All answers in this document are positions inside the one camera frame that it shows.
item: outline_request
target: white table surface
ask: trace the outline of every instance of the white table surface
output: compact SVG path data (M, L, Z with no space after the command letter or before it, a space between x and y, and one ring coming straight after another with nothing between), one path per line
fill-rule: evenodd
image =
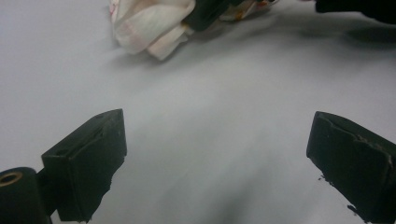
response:
M123 108L128 156L92 224L363 223L306 158L316 111L396 142L396 27L285 0L165 62L106 0L0 2L0 170ZM54 223L60 223L55 214Z

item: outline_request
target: white tissue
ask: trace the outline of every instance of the white tissue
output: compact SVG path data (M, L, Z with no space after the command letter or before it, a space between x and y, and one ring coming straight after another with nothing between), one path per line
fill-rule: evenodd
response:
M147 50L162 60L187 40L181 21L194 6L194 0L111 0L114 36L128 53Z

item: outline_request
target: metal screw hole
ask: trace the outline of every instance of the metal screw hole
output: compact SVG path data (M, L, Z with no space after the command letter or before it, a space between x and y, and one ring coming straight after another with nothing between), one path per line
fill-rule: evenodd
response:
M0 176L0 188L13 184L22 178L21 172L11 172Z

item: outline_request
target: black object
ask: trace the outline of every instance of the black object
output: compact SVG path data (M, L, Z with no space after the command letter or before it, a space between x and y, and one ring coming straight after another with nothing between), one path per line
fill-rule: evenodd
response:
M194 31L207 29L229 5L238 6L244 0L196 0L192 13L184 19Z
M342 117L317 112L306 155L366 222L396 219L396 145Z
M26 167L0 173L0 223L86 221L110 189L123 164L126 141L122 110L97 115L42 155L38 174Z
M377 21L396 24L394 0L317 0L316 11L319 13L355 11Z

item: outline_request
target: crumpled paper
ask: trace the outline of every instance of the crumpled paper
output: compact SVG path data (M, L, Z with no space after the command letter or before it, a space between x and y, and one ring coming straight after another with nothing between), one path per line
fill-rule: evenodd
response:
M230 7L219 20L240 21L277 1L246 0L237 7ZM163 60L193 34L182 21L194 7L195 0L110 0L114 36L128 53L146 50Z

